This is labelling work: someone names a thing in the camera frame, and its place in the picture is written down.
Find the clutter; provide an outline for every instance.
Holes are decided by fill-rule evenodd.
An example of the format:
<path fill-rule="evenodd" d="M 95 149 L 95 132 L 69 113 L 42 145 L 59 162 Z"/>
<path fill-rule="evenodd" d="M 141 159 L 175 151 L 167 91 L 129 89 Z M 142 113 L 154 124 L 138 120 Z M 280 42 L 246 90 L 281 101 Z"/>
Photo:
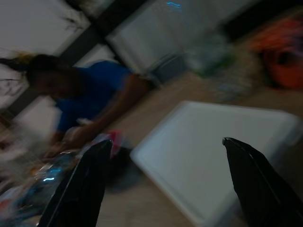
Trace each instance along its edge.
<path fill-rule="evenodd" d="M 303 88 L 303 15 L 282 19 L 252 41 L 271 87 Z"/>

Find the white container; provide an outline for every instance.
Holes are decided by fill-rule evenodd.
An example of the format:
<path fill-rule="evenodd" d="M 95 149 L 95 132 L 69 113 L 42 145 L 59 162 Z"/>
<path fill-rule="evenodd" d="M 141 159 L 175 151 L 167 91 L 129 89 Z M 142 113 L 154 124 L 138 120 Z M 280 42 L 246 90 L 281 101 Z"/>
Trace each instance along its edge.
<path fill-rule="evenodd" d="M 274 164 L 300 136 L 283 111 L 184 102 L 132 153 L 132 159 L 196 225 L 225 226 L 238 201 L 224 137 L 250 144 Z"/>

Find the table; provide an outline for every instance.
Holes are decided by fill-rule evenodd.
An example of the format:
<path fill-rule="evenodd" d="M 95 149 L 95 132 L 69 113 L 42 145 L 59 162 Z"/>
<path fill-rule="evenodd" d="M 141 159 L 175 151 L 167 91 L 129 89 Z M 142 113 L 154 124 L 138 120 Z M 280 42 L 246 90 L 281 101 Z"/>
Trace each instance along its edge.
<path fill-rule="evenodd" d="M 130 113 L 117 121 L 112 128 L 123 130 L 124 134 L 138 145 L 164 117 L 184 100 L 213 102 L 212 97 L 203 90 L 203 81 L 192 73 L 186 73 L 160 90 L 150 94 Z M 297 91 L 277 92 L 261 87 L 249 97 L 234 104 L 281 109 L 303 117 L 303 94 Z M 295 156 L 288 173 L 297 173 L 302 169 L 303 143 L 290 152 Z M 303 197 L 303 185 L 300 175 L 291 174 L 289 182 L 294 183 L 297 192 Z M 241 218 L 234 219 L 234 226 L 245 226 Z M 140 184 L 122 194 L 104 197 L 97 226 L 158 226 L 191 227 L 189 220 L 172 202 L 152 183 L 144 178 Z"/>

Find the white wall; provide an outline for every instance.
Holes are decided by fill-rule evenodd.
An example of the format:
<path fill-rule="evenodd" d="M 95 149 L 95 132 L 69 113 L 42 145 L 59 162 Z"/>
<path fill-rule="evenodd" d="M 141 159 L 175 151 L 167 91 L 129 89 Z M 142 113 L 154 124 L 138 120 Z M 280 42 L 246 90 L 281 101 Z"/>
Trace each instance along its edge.
<path fill-rule="evenodd" d="M 10 56 L 10 51 L 55 52 L 68 38 L 74 38 L 72 31 L 65 30 L 67 24 L 54 13 L 64 13 L 66 9 L 58 0 L 1 0 L 0 56 Z M 0 78 L 11 77 L 17 78 L 19 74 L 0 68 Z M 0 107 L 13 99 L 15 97 L 0 97 Z M 50 100 L 39 98 L 18 120 L 39 136 L 46 137 L 57 114 L 50 105 Z"/>
<path fill-rule="evenodd" d="M 73 39 L 65 16 L 65 5 L 59 0 L 1 0 L 0 57 L 14 55 L 13 51 L 52 54 L 68 38 Z M 0 66 L 0 78 L 18 78 L 19 74 Z M 0 107 L 14 97 L 0 97 Z"/>

